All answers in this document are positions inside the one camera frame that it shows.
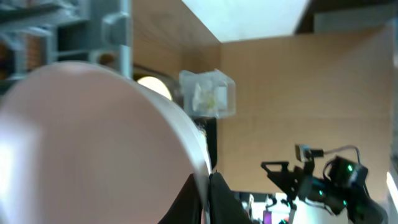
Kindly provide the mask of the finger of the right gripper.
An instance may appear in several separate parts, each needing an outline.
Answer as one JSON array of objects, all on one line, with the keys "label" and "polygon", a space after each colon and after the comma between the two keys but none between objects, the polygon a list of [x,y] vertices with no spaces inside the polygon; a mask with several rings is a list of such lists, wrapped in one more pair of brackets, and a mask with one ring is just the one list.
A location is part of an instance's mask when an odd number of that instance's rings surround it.
[{"label": "finger of the right gripper", "polygon": [[[269,166],[280,166],[280,171],[272,171]],[[289,199],[295,199],[298,194],[296,174],[288,169],[288,161],[261,162],[261,167],[267,172],[267,177],[287,195]]]}]

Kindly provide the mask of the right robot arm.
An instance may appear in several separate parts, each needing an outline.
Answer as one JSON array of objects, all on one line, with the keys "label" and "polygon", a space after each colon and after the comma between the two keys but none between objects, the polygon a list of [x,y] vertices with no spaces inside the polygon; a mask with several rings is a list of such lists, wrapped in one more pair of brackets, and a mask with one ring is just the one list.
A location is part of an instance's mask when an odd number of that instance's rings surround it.
[{"label": "right robot arm", "polygon": [[315,156],[305,156],[303,167],[289,170],[287,161],[262,162],[267,177],[286,194],[284,203],[290,207],[290,217],[297,211],[295,200],[311,207],[339,215],[346,210],[348,220],[355,224],[387,223],[387,212],[366,191],[368,168],[336,156],[325,167],[330,173],[315,177]]}]

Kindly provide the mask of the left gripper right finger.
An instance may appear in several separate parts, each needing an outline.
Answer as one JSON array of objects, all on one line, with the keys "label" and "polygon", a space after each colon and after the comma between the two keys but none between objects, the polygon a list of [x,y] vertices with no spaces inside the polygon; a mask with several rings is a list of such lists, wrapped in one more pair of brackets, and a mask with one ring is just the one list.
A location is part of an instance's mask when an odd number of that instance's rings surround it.
[{"label": "left gripper right finger", "polygon": [[208,195],[212,224],[252,223],[219,172],[210,175]]}]

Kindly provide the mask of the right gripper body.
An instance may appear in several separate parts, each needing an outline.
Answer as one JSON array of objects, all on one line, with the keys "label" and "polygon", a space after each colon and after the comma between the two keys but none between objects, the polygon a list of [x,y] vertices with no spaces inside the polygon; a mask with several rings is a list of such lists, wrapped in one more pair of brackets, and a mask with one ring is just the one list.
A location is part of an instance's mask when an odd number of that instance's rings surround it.
[{"label": "right gripper body", "polygon": [[326,210],[330,215],[339,215],[348,206],[345,192],[330,181],[314,177],[303,168],[294,167],[298,181],[297,197],[305,204]]}]

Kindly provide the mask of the white small bowl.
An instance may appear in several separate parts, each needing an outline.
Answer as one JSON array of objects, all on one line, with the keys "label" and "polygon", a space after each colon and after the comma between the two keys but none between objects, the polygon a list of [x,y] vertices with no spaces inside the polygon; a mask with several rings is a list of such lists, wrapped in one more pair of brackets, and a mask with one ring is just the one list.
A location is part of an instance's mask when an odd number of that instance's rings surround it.
[{"label": "white small bowl", "polygon": [[46,65],[1,98],[2,223],[157,223],[210,172],[183,109],[108,68]]}]

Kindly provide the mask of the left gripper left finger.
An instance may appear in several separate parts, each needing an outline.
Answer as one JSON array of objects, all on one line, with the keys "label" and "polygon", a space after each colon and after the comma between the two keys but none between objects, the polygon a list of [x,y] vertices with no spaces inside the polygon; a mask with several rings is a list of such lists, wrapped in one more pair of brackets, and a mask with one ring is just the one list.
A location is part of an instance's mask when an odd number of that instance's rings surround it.
[{"label": "left gripper left finger", "polygon": [[190,174],[159,224],[200,224],[202,203],[195,178]]}]

